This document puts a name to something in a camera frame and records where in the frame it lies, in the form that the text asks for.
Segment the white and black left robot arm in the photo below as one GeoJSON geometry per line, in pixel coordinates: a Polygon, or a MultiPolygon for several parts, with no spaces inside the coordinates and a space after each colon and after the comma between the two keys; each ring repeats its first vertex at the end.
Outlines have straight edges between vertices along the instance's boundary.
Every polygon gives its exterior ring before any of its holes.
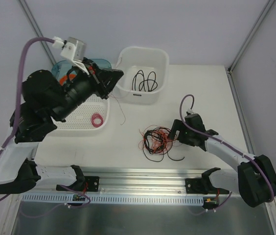
{"type": "Polygon", "coordinates": [[[82,63],[85,70],[71,67],[76,76],[65,84],[48,70],[35,71],[22,83],[24,103],[10,118],[12,138],[1,150],[0,194],[20,194],[44,185],[55,186],[57,191],[85,188],[79,166],[47,167],[30,159],[39,143],[56,130],[57,122],[65,122],[92,95],[108,99],[124,75],[121,70],[101,68],[87,58],[82,63]]]}

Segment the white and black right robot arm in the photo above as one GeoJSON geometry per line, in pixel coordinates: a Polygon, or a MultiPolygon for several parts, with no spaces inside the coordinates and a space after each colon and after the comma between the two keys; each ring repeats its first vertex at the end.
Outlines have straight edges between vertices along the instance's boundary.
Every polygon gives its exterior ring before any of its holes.
{"type": "Polygon", "coordinates": [[[168,138],[198,147],[231,167],[230,170],[214,167],[203,172],[199,179],[191,181],[192,191],[201,194],[217,189],[236,192],[252,208],[272,202],[276,196],[276,172],[269,157],[244,153],[232,146],[216,131],[207,130],[199,114],[187,113],[184,119],[175,119],[168,138]]]}

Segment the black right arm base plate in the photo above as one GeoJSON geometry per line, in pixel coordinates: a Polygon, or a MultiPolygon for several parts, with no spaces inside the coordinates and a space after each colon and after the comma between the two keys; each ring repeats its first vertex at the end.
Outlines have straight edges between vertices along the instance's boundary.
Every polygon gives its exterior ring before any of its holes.
{"type": "Polygon", "coordinates": [[[186,178],[185,191],[187,194],[208,194],[209,188],[202,178],[186,178]]]}

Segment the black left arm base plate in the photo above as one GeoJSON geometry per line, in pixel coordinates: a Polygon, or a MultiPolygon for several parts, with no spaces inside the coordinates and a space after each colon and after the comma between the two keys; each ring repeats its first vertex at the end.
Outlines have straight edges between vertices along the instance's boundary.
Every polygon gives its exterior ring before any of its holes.
{"type": "Polygon", "coordinates": [[[98,176],[78,176],[76,182],[67,188],[79,192],[98,192],[99,180],[100,177],[98,176]]]}

